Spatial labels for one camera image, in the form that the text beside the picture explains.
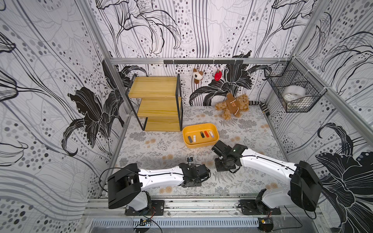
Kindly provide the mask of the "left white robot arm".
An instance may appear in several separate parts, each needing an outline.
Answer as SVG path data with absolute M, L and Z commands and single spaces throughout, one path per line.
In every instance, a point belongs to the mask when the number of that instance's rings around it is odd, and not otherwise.
M 136 163 L 115 172 L 107 180 L 108 208 L 129 206 L 135 211 L 151 208 L 147 190 L 156 187 L 200 187 L 211 176 L 205 165 L 180 163 L 161 170 L 139 169 Z

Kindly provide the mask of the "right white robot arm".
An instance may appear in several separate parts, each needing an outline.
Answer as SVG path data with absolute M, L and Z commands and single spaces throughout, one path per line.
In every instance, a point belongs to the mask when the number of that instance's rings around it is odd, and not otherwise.
M 284 187 L 262 189 L 248 209 L 254 209 L 260 214 L 268 214 L 280 206 L 290 205 L 298 206 L 306 213 L 316 210 L 323 185 L 309 163 L 280 161 L 241 144 L 230 147 L 220 140 L 212 147 L 212 151 L 218 156 L 215 159 L 218 172 L 235 173 L 242 167 L 248 167 L 284 183 Z

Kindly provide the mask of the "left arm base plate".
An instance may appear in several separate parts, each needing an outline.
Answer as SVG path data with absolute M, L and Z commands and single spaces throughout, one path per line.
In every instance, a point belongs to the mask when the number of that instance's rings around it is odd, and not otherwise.
M 126 216 L 163 216 L 164 214 L 164 206 L 165 201 L 164 200 L 151 200 L 148 205 L 142 209 L 136 211 L 132 207 L 128 207 L 125 210 Z

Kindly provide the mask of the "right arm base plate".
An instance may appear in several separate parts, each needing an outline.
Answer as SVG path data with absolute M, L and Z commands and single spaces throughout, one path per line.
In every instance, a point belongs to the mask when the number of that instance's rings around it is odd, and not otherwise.
M 270 209 L 261 201 L 256 200 L 239 200 L 238 208 L 243 215 L 281 215 L 280 208 Z

